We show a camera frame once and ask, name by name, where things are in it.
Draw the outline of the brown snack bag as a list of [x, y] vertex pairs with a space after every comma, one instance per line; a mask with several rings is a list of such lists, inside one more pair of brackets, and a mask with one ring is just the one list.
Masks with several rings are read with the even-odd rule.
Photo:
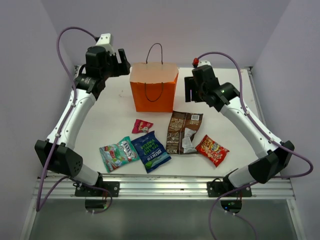
[[195, 154], [193, 139], [202, 120], [202, 113], [173, 111], [167, 129], [166, 151], [170, 155]]

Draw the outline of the orange paper bag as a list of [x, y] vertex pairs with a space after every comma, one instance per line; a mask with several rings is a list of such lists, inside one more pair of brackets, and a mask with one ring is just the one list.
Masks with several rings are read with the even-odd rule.
[[171, 113], [179, 69], [176, 63], [137, 62], [132, 65], [130, 87], [137, 112]]

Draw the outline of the blue sea salt chips bag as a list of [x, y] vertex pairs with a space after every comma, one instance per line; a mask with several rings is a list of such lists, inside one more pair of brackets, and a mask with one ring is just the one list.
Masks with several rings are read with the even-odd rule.
[[131, 143], [148, 174], [171, 159], [164, 146], [156, 138], [154, 131], [132, 140]]

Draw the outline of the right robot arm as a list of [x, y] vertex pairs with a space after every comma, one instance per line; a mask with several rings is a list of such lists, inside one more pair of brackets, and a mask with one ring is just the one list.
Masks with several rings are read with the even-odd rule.
[[222, 189], [227, 196], [235, 196], [246, 184], [265, 184], [287, 167], [292, 155], [283, 148], [293, 151], [292, 142], [283, 142], [271, 133], [247, 104], [241, 104], [240, 92], [233, 84], [219, 83], [210, 65], [194, 68], [192, 76], [185, 77], [184, 86], [186, 102], [205, 102], [215, 108], [234, 124], [257, 156], [256, 161], [233, 170], [223, 178]]

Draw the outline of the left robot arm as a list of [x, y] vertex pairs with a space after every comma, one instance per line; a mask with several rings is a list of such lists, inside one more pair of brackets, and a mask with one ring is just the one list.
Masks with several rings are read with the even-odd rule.
[[34, 148], [44, 169], [86, 184], [87, 192], [96, 197], [103, 193], [104, 184], [99, 181], [100, 174], [86, 166], [74, 151], [76, 139], [87, 114], [104, 90], [106, 80], [128, 75], [131, 65], [122, 48], [111, 54], [105, 47], [92, 46], [85, 60], [57, 125], [46, 140], [38, 140]]

